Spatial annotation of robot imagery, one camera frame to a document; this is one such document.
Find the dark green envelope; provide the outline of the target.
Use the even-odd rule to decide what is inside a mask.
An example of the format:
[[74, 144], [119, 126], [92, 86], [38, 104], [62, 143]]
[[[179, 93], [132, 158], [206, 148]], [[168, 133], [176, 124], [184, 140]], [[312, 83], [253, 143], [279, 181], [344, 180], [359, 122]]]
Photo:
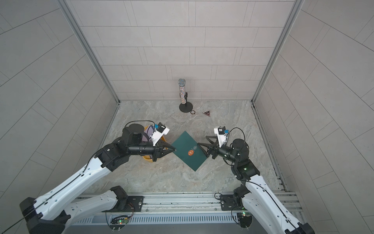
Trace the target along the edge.
[[186, 131], [171, 145], [176, 149], [174, 154], [195, 172], [207, 159], [197, 142]]

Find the yellow storage tray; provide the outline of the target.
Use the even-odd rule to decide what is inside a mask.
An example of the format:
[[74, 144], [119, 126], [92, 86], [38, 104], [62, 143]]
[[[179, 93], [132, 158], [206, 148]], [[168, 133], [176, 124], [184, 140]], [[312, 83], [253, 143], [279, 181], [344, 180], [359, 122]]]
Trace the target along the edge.
[[152, 161], [152, 158], [151, 158], [151, 155], [146, 155], [146, 156], [142, 156], [144, 160], [148, 161], [148, 162], [153, 162]]

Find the purple envelope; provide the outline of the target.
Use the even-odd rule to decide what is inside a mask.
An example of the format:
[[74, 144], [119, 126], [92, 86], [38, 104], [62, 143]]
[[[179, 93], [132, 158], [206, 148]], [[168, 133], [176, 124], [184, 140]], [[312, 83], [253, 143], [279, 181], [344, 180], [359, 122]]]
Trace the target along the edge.
[[142, 134], [142, 141], [143, 142], [152, 141], [153, 133], [154, 133], [154, 126], [153, 125], [147, 126], [144, 130], [144, 133]]

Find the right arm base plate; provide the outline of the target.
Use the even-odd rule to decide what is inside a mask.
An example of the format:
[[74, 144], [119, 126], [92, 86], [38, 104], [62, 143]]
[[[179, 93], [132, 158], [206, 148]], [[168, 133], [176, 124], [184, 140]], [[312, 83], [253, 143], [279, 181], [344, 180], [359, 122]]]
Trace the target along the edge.
[[222, 211], [242, 210], [242, 202], [235, 195], [219, 195]]

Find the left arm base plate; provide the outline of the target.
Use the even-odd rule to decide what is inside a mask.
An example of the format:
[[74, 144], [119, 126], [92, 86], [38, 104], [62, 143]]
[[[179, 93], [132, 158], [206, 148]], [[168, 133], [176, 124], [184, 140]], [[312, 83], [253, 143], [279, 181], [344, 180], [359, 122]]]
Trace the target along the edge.
[[108, 212], [140, 212], [143, 206], [144, 196], [129, 196], [120, 199]]

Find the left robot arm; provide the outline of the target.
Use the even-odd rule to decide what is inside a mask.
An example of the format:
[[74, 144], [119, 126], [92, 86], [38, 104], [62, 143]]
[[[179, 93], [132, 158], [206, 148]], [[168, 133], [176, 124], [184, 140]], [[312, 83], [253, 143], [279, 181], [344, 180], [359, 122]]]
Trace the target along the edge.
[[99, 212], [123, 212], [135, 207], [121, 186], [81, 202], [74, 200], [99, 179], [129, 161], [130, 156], [150, 156], [153, 161], [175, 151], [162, 140], [169, 129], [159, 123], [151, 135], [137, 122], [125, 126], [122, 136], [99, 149], [87, 164], [56, 188], [38, 198], [26, 198], [20, 209], [31, 234], [61, 234], [81, 219]]

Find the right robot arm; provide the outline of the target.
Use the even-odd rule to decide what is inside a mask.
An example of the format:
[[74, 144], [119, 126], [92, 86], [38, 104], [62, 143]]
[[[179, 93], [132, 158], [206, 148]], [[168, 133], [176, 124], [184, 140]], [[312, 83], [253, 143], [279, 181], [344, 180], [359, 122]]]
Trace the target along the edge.
[[198, 143], [205, 156], [218, 156], [231, 162], [231, 171], [242, 184], [233, 192], [239, 208], [250, 212], [269, 234], [313, 234], [309, 223], [302, 224], [280, 202], [249, 159], [249, 146], [237, 138], [230, 146], [220, 145], [217, 136], [207, 136], [209, 143]]

